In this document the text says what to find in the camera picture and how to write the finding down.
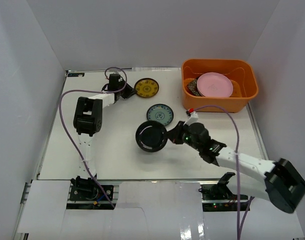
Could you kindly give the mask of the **yellow patterned round plate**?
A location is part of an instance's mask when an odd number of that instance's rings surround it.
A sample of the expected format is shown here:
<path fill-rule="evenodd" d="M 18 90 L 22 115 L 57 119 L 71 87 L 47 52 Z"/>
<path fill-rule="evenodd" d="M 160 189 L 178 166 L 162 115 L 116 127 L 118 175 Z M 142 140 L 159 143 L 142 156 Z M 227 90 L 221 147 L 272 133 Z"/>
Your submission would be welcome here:
<path fill-rule="evenodd" d="M 142 78 L 135 83 L 134 88 L 138 97 L 147 99 L 154 97 L 160 86 L 153 78 Z"/>

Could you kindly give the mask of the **blue floral round plate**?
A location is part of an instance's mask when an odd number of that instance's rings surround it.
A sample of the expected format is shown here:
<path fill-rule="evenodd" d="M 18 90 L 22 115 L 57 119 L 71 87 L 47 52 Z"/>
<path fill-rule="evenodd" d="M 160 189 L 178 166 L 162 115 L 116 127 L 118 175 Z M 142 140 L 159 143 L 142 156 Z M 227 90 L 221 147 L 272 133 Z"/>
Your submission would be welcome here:
<path fill-rule="evenodd" d="M 166 104 L 154 104 L 146 112 L 148 121 L 156 121 L 164 126 L 168 126 L 174 119 L 173 110 Z"/>

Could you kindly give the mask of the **black round plate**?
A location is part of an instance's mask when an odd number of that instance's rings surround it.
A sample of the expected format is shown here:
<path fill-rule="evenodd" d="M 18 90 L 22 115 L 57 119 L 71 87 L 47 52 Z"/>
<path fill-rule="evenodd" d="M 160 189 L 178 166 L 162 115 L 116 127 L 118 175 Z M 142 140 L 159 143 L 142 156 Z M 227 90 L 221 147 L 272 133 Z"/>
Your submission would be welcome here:
<path fill-rule="evenodd" d="M 167 144 L 167 129 L 163 124 L 157 121 L 145 121 L 137 128 L 135 132 L 135 141 L 145 152 L 158 152 Z"/>

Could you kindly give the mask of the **black floral square plate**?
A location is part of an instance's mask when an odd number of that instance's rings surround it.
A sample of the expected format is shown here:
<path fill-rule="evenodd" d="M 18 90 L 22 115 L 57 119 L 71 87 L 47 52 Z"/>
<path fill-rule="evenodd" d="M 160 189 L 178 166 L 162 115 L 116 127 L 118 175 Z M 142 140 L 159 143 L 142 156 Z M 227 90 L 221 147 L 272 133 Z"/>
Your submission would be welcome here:
<path fill-rule="evenodd" d="M 191 92 L 192 95 L 194 96 L 197 96 L 197 97 L 200 97 L 201 94 L 199 93 L 198 91 L 198 88 L 197 88 L 197 79 L 195 78 L 194 80 L 192 80 L 191 82 L 189 82 L 187 84 L 187 88 L 188 90 Z"/>

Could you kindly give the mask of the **pink round plate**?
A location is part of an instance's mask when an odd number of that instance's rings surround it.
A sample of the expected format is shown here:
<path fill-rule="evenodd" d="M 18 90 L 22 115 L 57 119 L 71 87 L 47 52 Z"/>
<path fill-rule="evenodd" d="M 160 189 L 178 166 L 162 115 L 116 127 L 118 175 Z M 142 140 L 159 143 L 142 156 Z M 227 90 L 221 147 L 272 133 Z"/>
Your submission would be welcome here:
<path fill-rule="evenodd" d="M 198 92 L 204 97 L 229 98 L 233 93 L 232 82 L 223 74 L 207 72 L 197 79 Z"/>

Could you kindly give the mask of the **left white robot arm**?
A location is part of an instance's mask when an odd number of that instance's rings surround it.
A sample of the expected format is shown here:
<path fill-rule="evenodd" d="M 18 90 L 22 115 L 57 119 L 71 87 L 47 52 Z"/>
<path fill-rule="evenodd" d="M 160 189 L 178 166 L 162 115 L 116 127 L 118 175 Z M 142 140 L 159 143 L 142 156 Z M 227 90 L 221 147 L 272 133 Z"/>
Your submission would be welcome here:
<path fill-rule="evenodd" d="M 95 144 L 103 124 L 103 109 L 115 104 L 120 98 L 129 99 L 137 94 L 118 73 L 112 73 L 100 93 L 91 97 L 79 97 L 74 113 L 73 126 L 78 137 L 80 174 L 96 177 Z"/>

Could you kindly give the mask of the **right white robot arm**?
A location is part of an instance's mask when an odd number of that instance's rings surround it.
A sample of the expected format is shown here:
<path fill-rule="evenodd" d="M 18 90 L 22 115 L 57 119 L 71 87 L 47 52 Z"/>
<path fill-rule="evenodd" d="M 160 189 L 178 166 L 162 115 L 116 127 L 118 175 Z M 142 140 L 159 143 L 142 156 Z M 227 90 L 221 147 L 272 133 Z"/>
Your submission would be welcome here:
<path fill-rule="evenodd" d="M 197 150 L 207 163 L 228 168 L 262 183 L 268 200 L 279 210 L 292 214 L 305 195 L 305 180 L 293 164 L 281 158 L 263 160 L 235 150 L 212 139 L 200 122 L 190 125 L 180 121 L 167 132 L 168 139 L 176 145 L 187 144 Z"/>

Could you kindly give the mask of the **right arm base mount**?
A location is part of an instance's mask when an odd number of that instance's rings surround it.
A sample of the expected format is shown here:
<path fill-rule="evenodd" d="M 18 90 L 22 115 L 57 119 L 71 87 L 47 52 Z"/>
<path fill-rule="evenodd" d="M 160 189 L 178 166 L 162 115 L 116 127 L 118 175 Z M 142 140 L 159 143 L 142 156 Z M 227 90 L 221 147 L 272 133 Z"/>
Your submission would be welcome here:
<path fill-rule="evenodd" d="M 204 213 L 237 211 L 237 195 L 228 188 L 229 180 L 235 175 L 233 172 L 227 172 L 214 184 L 200 185 L 198 191 L 201 193 Z"/>

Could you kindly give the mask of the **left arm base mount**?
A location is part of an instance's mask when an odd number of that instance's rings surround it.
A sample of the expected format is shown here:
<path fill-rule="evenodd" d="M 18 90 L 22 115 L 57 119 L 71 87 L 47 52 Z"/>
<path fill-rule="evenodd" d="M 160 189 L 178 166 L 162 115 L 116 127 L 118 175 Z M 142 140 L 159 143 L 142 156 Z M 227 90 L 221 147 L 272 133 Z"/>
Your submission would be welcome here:
<path fill-rule="evenodd" d="M 66 208 L 68 210 L 113 210 L 116 206 L 111 205 L 114 199 L 114 185 L 102 185 L 102 189 L 92 178 L 77 176 L 70 180 L 70 189 Z"/>

